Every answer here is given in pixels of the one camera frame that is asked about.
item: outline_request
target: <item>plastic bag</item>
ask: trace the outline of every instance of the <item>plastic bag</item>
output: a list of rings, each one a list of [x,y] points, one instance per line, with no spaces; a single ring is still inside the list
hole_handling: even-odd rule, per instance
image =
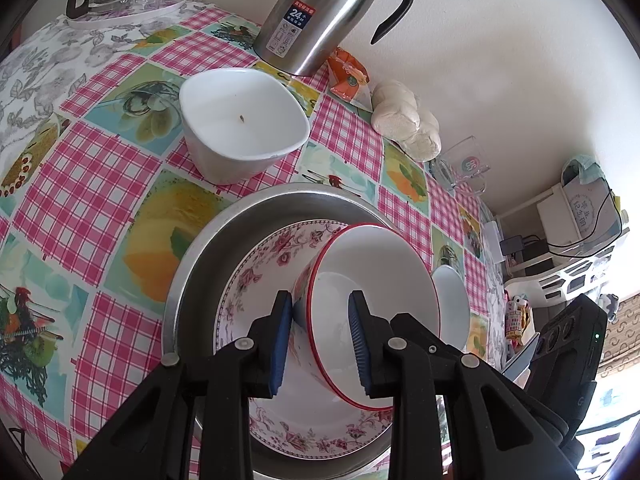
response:
[[[329,90],[367,112],[372,112],[369,74],[364,65],[346,50],[336,48],[329,59]]]

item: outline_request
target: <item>electronic device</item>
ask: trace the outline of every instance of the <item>electronic device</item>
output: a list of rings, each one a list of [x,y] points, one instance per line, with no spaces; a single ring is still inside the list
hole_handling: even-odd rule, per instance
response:
[[[587,413],[606,328],[607,313],[581,294],[540,329],[525,391],[569,425],[561,448]]]

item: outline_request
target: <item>stainless steel basin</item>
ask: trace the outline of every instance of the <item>stainless steel basin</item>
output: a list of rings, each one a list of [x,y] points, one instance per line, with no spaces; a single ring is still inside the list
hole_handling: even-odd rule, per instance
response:
[[[162,352],[182,358],[213,352],[218,301],[240,260],[265,236],[293,222],[327,218],[373,222],[395,229],[373,206],[353,194],[318,184],[283,184],[253,193],[217,215],[182,258],[169,290],[162,323]],[[203,406],[196,407],[196,436]],[[275,452],[252,438],[255,478],[325,480],[350,478],[388,450],[388,428],[369,445],[329,460],[302,460]]]

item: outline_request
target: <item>table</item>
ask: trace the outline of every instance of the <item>table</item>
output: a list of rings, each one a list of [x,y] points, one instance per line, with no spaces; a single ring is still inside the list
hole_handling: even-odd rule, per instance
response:
[[[457,267],[473,311],[467,347],[500,367],[502,278],[480,243],[491,213],[447,193],[334,97],[326,65],[290,77],[261,62],[258,30],[197,0],[103,30],[61,16],[0,65],[0,404],[64,463],[158,363],[164,300],[190,241],[227,205],[284,182],[330,174],[385,213],[430,270],[443,258]],[[311,138],[260,175],[213,186],[191,162],[177,93],[227,66],[278,78]],[[192,476],[197,457],[194,446]]]

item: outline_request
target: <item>glass mug handle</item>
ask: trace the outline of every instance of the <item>glass mug handle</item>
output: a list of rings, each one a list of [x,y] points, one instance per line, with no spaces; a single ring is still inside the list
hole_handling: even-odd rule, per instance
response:
[[[463,185],[471,180],[475,182],[480,182],[481,183],[480,189],[473,189],[471,186]],[[486,180],[484,179],[484,176],[482,176],[482,174],[479,173],[476,176],[473,176],[471,178],[466,178],[465,180],[462,180],[461,182],[454,184],[453,187],[455,188],[456,193],[459,192],[461,194],[469,195],[469,196],[480,196],[486,190]]]

